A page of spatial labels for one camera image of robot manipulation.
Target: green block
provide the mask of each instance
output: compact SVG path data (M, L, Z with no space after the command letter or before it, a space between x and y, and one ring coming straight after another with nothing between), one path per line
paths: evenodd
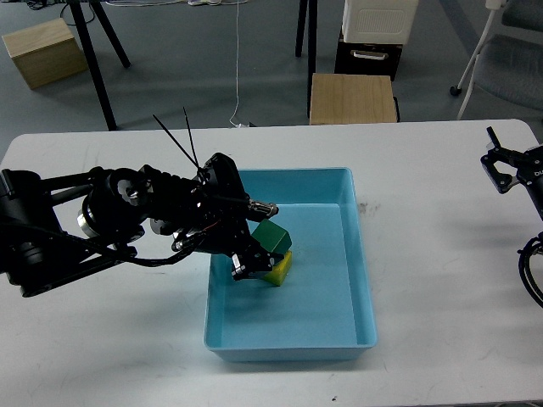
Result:
M251 235L268 252L285 255L292 246L290 235L281 226L264 219Z

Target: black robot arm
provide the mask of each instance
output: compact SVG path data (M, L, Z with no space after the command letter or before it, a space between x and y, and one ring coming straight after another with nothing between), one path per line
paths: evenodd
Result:
M481 163L496 189L499 193L506 193L519 183L524 185L537 213L543 220L543 146L520 153L502 147L492 127L487 128L487 132L491 143L488 153L481 157ZM498 161L516 168L517 174L511 176L498 171L495 167ZM530 269L532 256L543 254L543 232L531 239L523 249L518 250L518 253L520 254L518 261L520 278L530 296L543 308L543 292L538 287Z
M194 251L234 259L232 277L250 278L282 259L250 236L247 220L260 222L278 211L244 191L232 159L217 153L193 179L144 165L140 171L94 168L42 180L36 173L0 174L0 272L31 297L114 265L174 264ZM64 231L54 207L83 198L77 221L88 238ZM167 259L139 259L130 244L141 224L174 237Z

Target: wooden cube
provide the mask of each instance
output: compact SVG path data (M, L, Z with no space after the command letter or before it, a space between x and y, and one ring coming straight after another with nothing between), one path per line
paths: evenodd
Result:
M85 55L63 19L16 31L2 39L30 89L87 69Z
M310 125L395 123L388 76L314 74Z

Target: light blue bin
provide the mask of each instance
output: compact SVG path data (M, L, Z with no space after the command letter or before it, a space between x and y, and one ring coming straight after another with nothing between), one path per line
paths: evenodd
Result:
M253 199L278 204L272 220L290 233L293 263L283 285L275 287L261 280L235 282L232 260L211 256L205 346L229 361L352 360L375 346L350 170L240 175Z

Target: floor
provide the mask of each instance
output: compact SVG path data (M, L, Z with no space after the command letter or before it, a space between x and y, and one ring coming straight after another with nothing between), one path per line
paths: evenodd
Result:
M32 11L24 3L2 3L0 35L58 18L63 6ZM123 68L98 21L88 24L121 130L156 129L153 114L171 129L184 128L183 107L192 128L308 124L306 51L294 56L298 0L249 0L239 8L104 8L132 62ZM90 19L90 8L83 9ZM318 72L333 72L342 13L343 2L319 1ZM459 81L487 17L483 0L421 0L393 82L402 121L456 118L462 96L452 97L449 88ZM68 9L64 19L73 22ZM499 17L491 32L498 31L526 37L501 26ZM506 118L526 121L543 141L541 112L483 91L474 92L464 114L464 120ZM0 157L20 134L105 130L88 72L31 91L0 47Z

